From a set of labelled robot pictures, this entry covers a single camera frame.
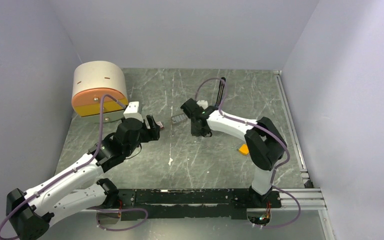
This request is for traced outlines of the blue stapler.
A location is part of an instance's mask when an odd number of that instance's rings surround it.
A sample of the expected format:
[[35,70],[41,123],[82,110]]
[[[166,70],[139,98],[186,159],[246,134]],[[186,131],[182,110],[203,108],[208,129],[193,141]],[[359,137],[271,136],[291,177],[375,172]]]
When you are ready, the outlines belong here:
[[219,107],[220,103],[222,102],[223,99],[223,94],[224,94],[224,88],[225,88],[225,83],[226,83],[226,78],[221,77],[221,81],[219,81],[218,85],[218,92],[217,92],[217,97],[216,97],[216,102],[214,104],[215,107]]

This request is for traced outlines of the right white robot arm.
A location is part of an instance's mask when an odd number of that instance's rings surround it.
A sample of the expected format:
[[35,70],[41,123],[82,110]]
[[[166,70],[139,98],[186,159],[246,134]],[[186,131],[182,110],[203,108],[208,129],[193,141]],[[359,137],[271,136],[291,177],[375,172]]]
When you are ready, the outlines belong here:
[[190,119],[192,136],[210,137],[213,132],[221,132],[244,141],[255,165],[249,189],[250,202],[255,207],[267,203],[273,189],[275,168],[287,153],[287,144],[274,123],[267,117],[238,117],[215,106],[203,108],[192,98],[183,103],[180,109]]

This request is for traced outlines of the red white staple box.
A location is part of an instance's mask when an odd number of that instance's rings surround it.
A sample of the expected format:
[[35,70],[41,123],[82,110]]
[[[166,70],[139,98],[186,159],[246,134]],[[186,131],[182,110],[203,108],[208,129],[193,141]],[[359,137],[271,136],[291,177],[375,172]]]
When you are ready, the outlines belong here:
[[164,129],[164,125],[161,121],[158,121],[156,124],[159,126],[160,130]]

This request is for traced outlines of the staple tray with staples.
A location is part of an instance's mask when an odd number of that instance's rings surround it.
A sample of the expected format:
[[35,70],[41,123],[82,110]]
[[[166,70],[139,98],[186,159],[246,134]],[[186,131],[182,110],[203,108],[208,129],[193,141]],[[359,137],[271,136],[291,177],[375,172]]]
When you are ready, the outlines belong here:
[[171,119],[171,123],[173,125],[177,125],[177,124],[180,124],[184,121],[187,121],[189,118],[186,116],[186,114],[181,113],[181,114],[171,116],[170,119]]

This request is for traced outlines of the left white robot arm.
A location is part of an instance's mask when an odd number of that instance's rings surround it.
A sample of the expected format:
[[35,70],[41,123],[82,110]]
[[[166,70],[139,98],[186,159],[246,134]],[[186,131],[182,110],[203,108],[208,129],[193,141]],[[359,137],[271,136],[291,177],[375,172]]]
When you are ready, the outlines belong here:
[[119,190],[100,176],[128,159],[143,143],[157,141],[161,127],[152,115],[122,118],[115,132],[103,137],[65,170],[28,190],[6,197],[5,221],[19,240],[37,240],[60,220],[89,208],[120,205]]

